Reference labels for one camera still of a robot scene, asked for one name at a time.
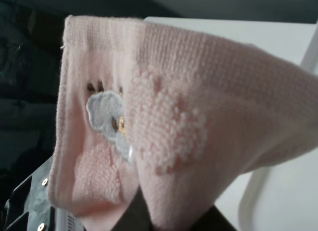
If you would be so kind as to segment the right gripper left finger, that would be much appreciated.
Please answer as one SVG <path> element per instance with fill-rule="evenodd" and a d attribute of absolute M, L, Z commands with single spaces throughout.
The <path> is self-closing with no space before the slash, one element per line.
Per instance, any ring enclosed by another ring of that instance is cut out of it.
<path fill-rule="evenodd" d="M 141 188 L 112 231 L 152 231 L 153 225 Z"/>

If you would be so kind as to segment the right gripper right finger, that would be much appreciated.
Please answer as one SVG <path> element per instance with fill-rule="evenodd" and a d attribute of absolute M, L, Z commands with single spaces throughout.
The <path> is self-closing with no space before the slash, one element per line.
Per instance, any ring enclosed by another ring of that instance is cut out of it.
<path fill-rule="evenodd" d="M 237 231 L 216 206 L 212 206 L 197 222 L 197 231 Z"/>

